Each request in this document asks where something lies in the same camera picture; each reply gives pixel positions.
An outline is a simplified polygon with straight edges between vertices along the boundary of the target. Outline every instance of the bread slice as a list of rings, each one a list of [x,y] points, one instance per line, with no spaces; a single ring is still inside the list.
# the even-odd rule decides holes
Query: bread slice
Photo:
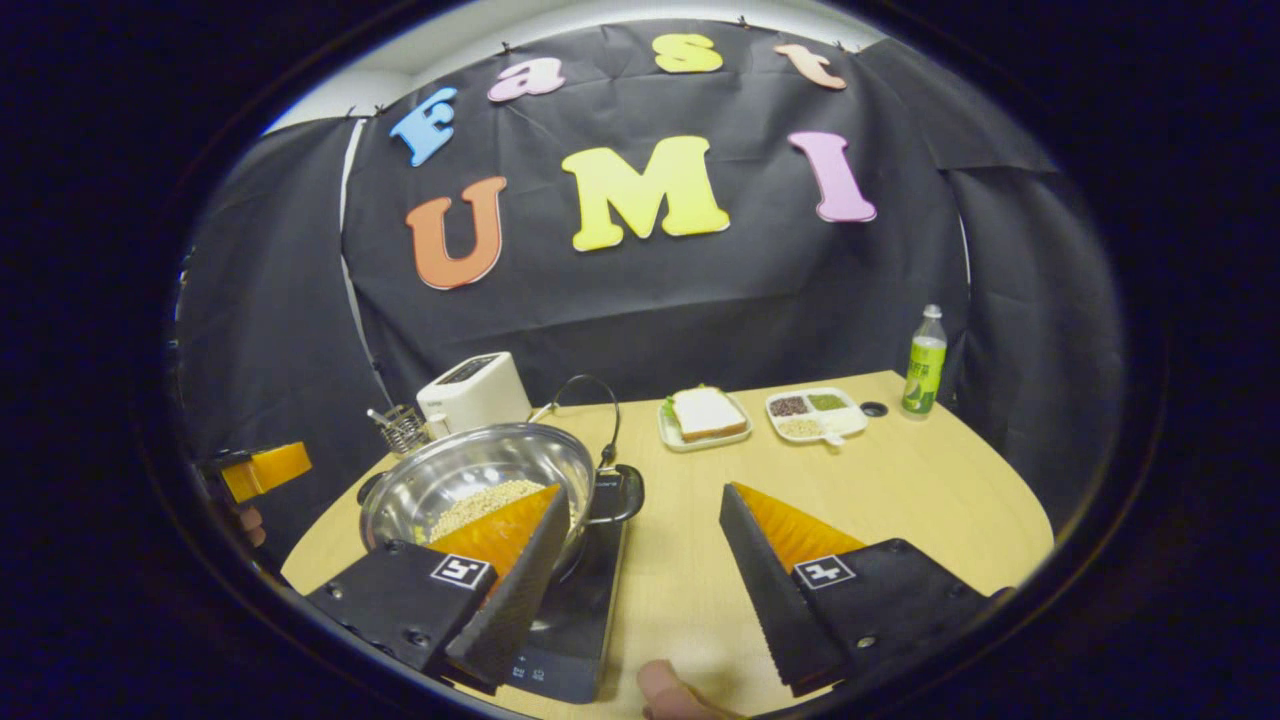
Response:
[[[672,413],[680,437],[695,442],[746,430],[746,416],[718,387],[682,389],[672,396]]]

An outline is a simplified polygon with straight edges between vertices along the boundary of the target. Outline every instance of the yellow letter m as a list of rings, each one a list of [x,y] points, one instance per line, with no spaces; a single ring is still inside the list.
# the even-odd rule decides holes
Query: yellow letter m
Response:
[[[667,217],[662,229],[667,234],[700,234],[727,228],[728,213],[716,205],[703,161],[709,149],[710,143],[701,137],[668,137],[654,146],[644,174],[608,147],[593,147],[564,158],[561,168],[577,178],[582,211],[582,229],[573,236],[573,249],[599,250],[622,242],[622,228],[613,224],[609,205],[637,237],[649,237],[663,197],[667,199]]]

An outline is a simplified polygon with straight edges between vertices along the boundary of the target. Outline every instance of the green bottle label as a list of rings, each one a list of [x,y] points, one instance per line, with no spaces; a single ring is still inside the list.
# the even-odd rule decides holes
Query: green bottle label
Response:
[[[906,389],[902,392],[902,410],[924,415],[933,409],[942,382],[942,361],[947,346],[942,343],[911,343],[911,365],[906,369]]]

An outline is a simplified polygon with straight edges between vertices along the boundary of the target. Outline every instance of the white plate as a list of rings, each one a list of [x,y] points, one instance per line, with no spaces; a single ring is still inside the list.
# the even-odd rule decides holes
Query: white plate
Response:
[[[836,410],[818,410],[813,406],[813,402],[809,401],[810,395],[835,395],[846,405],[846,407]],[[781,400],[783,397],[799,397],[801,402],[804,402],[805,411],[795,415],[782,415],[776,418],[769,410],[769,406],[774,400]],[[860,433],[867,429],[867,414],[864,414],[858,404],[845,395],[842,389],[833,387],[806,387],[803,389],[771,395],[764,401],[764,414],[769,416],[769,421],[773,423],[773,429],[778,433],[778,437],[788,442],[827,441],[831,445],[844,445],[844,438],[846,436]],[[808,437],[790,434],[780,427],[790,420],[814,420],[822,427],[823,433]]]
[[[685,438],[680,437],[680,423],[668,418],[667,414],[662,411],[662,405],[659,405],[658,436],[662,437],[662,442],[664,442],[667,447],[675,450],[676,452],[690,452],[694,450],[703,450],[705,447],[718,447],[721,445],[730,445],[733,442],[741,442],[746,439],[746,436],[751,434],[751,418],[750,415],[746,414],[746,410],[742,409],[742,404],[739,402],[736,397],[733,397],[727,392],[724,393],[724,396],[728,397],[730,402],[732,402],[733,406],[737,407],[737,411],[741,413],[744,418],[746,418],[745,430],[732,436],[712,437],[705,439],[695,439],[694,442],[685,442]]]

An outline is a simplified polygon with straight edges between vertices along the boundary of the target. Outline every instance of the metal basket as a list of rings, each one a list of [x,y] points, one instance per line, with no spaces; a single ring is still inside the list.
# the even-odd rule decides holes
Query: metal basket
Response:
[[[410,405],[397,405],[387,414],[390,425],[379,425],[383,439],[392,452],[408,455],[426,445],[426,433],[422,432],[422,419],[417,410]]]

